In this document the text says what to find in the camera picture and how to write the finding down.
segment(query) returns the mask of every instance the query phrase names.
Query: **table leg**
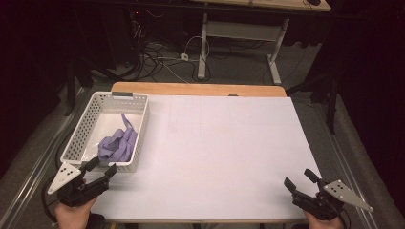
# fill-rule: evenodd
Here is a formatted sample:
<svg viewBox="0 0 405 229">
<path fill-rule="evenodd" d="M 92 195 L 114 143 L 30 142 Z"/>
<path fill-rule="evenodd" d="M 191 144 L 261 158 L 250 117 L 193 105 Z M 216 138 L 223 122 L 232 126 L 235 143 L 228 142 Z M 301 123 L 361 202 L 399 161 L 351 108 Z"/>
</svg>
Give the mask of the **table leg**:
<svg viewBox="0 0 405 229">
<path fill-rule="evenodd" d="M 206 50 L 205 50 L 205 43 L 206 43 L 206 23 L 207 23 L 207 14 L 203 15 L 202 20 L 202 51 L 200 53 L 200 62 L 199 62 L 199 73 L 197 77 L 199 79 L 205 78 L 205 62 L 206 62 Z"/>
<path fill-rule="evenodd" d="M 275 61 L 276 61 L 276 58 L 277 58 L 277 54 L 278 54 L 278 52 L 279 52 L 279 50 L 280 50 L 280 48 L 282 46 L 283 39 L 284 39 L 284 36 L 286 34 L 286 31 L 287 31 L 288 22 L 289 22 L 289 19 L 285 19 L 283 21 L 283 25 L 281 26 L 281 29 L 279 30 L 279 33 L 277 35 L 276 44 L 274 46 L 273 54 L 269 54 L 267 56 L 267 62 L 268 62 L 268 65 L 270 67 L 270 73 L 271 73 L 271 76 L 273 78 L 274 85 L 280 85 L 281 84 L 281 78 L 280 78 L 280 75 L 278 73 Z"/>
</svg>

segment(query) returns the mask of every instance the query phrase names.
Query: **purple towel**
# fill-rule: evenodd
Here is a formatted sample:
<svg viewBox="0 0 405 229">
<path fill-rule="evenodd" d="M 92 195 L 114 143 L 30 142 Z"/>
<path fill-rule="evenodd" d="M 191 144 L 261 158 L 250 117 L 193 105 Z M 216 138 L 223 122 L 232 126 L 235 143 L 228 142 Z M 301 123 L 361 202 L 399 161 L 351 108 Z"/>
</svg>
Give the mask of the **purple towel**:
<svg viewBox="0 0 405 229">
<path fill-rule="evenodd" d="M 126 131 L 116 130 L 113 136 L 104 137 L 98 144 L 98 157 L 105 162 L 128 162 L 134 151 L 138 133 L 134 131 L 131 123 L 121 114 Z"/>
</svg>

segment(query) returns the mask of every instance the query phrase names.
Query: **white board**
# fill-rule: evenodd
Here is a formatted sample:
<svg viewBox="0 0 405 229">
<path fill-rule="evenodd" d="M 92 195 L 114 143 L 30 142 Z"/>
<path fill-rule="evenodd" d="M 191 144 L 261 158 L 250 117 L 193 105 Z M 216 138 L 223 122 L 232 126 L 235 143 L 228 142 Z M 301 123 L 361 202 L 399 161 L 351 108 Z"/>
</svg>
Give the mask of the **white board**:
<svg viewBox="0 0 405 229">
<path fill-rule="evenodd" d="M 112 177 L 94 213 L 117 222 L 304 218 L 284 179 L 314 196 L 304 171 L 319 171 L 290 98 L 149 99 L 138 168 Z"/>
</svg>

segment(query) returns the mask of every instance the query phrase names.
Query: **basket handle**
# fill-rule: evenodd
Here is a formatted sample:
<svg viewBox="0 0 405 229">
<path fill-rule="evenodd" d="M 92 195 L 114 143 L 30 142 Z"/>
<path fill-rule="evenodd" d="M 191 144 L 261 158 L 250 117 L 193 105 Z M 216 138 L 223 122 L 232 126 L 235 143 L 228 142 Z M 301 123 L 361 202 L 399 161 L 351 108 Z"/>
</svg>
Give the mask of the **basket handle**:
<svg viewBox="0 0 405 229">
<path fill-rule="evenodd" d="M 132 93 L 112 92 L 111 95 L 113 96 L 113 99 L 134 100 Z"/>
</svg>

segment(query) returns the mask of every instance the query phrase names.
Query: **white basket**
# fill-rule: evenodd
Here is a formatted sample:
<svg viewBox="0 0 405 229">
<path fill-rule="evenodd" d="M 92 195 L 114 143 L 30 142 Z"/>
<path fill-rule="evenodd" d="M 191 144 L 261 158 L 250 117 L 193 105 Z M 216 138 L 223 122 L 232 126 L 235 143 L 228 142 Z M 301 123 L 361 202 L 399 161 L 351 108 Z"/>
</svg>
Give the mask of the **white basket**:
<svg viewBox="0 0 405 229">
<path fill-rule="evenodd" d="M 101 162 L 93 171 L 104 172 L 115 163 L 118 172 L 135 172 L 149 117 L 147 94 L 94 93 L 60 160 L 79 167 L 82 161 L 97 156 L 98 143 L 105 136 L 113 135 L 119 128 L 125 131 L 121 114 L 125 114 L 138 133 L 131 159 L 128 162 Z"/>
</svg>

